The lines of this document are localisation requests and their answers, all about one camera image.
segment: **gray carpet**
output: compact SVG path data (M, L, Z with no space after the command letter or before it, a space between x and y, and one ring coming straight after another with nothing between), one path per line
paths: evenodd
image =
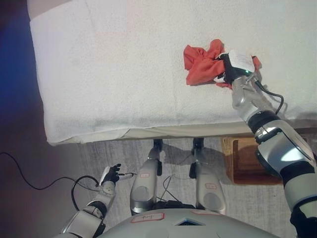
M311 136L309 142L316 148L315 136ZM78 146L85 172L99 178L105 166L113 166L116 163L122 164L123 173L137 173L152 145L152 140L130 140L94 142ZM193 161L191 148L192 139L164 140L161 153L163 174L158 177L158 196L163 192L163 180L168 175L175 174L168 190L183 203L195 204L195 181L188 178ZM284 198L283 186L232 185L225 174L220 138L205 138L204 154L223 184L228 216L282 238L296 237L295 229L289 223L290 211ZM130 216L127 204L133 180L120 180L117 183L115 202L106 218L107 229ZM164 195L164 198L172 200L169 194Z

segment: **metal arm segment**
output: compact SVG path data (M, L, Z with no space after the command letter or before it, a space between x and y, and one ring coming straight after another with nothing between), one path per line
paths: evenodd
M259 161L271 174L282 178L292 211L291 222L299 237L308 237L314 230L315 236L317 167L312 150L287 122L274 114L252 86L252 80L241 76L232 82L233 107L255 134Z

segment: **fabric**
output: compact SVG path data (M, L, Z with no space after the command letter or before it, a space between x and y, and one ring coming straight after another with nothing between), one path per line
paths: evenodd
M317 27L310 17L316 8L295 0L243 4L258 7L249 11L230 0L74 0L33 18L48 142L118 139L131 129L241 121L232 108L231 90L184 82L186 45L208 48L207 40L215 38L226 51L257 54L262 83L287 102L285 117L315 119ZM237 17L237 8L248 17ZM305 79L300 96L299 79Z
M214 81L219 87L232 88L230 84L214 80L224 73L223 61L218 56L224 53L224 45L219 39L210 43L208 51L203 48L186 46L184 50L185 69L189 71L186 77L187 85L197 85ZM261 62L257 57L252 57L255 70L261 68Z

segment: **black cable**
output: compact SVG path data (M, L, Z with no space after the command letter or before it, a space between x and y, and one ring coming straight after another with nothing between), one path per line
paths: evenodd
M20 175L22 176L23 180L24 180L31 188L33 188L33 189L35 189L35 190L44 190L44 189L47 189L48 187L52 186L54 183L56 183L57 181L59 181L59 180L61 180L61 179L69 179L69 180L72 180L73 182L76 182L76 180L73 179L73 178L70 178L70 177L67 177L67 176L63 176L63 177L60 177L60 178L55 179L53 182L51 182L49 185L47 185L47 186L45 186L45 187L35 187L35 186L33 186L32 184L30 184L30 183L28 182L28 180L26 180L26 178L24 177L24 175L23 175L23 173L22 173L22 170L21 170L21 168L20 168L20 166L19 166L17 160L16 160L12 155L10 155L10 154L7 153L7 152L1 152L0 155L7 155L8 157L10 157L10 158L15 162L15 164L16 164L16 166L17 166L17 168L18 168L18 170L19 170L19 172L20 172ZM80 185L80 186L82 186L83 188L88 189L88 190L90 190L90 191L98 192L98 190L94 190L94 189L85 187L84 185L82 185L82 184L80 184L80 183L79 183L78 185Z
M260 81L255 81L255 84L256 84L263 92L265 92L265 93L267 93L267 94L269 94L269 95L271 95L271 96L278 97L278 98L281 99L281 102L279 103L279 106L278 106L278 108L277 108L276 111L275 111L275 114L278 114L278 112L281 110L281 108L282 108L282 106L283 106L283 104L284 104L284 97L283 97L282 95L280 95L280 94L272 93L272 92L266 90L266 89L263 87L263 85L261 84Z
M75 183L73 184L73 187L71 188L71 200L73 201L73 204L74 204L74 207L77 211L79 211L79 208L76 204L76 201L75 201L75 196L74 196L74 190L75 190L75 187L76 187L76 184L82 180L82 179L85 179L85 178L88 178L88 179L92 179L93 181L96 182L96 187L98 187L99 183L97 181L97 179L95 179L94 177L90 176L90 175L84 175L84 176L81 176L80 178L78 178Z
M171 179L172 179L172 177L171 177L171 176L168 176L168 177L163 181L164 192L163 192L162 196L160 197L160 199L162 200L164 194L167 192L167 193L168 193L169 195L171 195L176 201L179 202L179 200L178 200L170 191L167 190Z

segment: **white label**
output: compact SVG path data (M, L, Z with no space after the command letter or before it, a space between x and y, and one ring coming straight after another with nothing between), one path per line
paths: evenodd
M217 189L216 184L213 184L213 183L205 183L205 187L207 189Z
M254 64L250 55L231 50L229 52L229 59L232 67L241 68L249 72L254 72Z
M163 220L164 218L165 218L164 213L151 213L151 214L135 217L132 219L131 223L160 221L160 220Z
M149 173L140 174L141 178L148 178L150 176Z

